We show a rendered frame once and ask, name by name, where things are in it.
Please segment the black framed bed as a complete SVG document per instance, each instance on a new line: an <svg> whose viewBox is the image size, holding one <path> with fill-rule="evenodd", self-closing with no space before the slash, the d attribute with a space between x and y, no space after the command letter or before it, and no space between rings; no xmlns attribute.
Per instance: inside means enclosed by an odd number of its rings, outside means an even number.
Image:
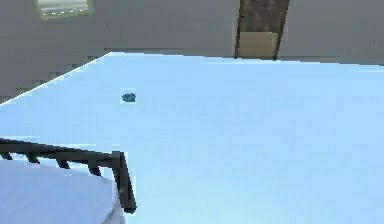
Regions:
<svg viewBox="0 0 384 224"><path fill-rule="evenodd" d="M0 138L0 224L125 224L125 155Z"/></svg>

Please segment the brown framed doorway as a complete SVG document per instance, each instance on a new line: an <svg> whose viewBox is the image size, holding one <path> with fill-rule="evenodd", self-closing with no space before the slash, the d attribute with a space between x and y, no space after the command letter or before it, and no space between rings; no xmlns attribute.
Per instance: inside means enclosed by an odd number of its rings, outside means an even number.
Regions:
<svg viewBox="0 0 384 224"><path fill-rule="evenodd" d="M239 0L234 58L276 60L290 0Z"/></svg>

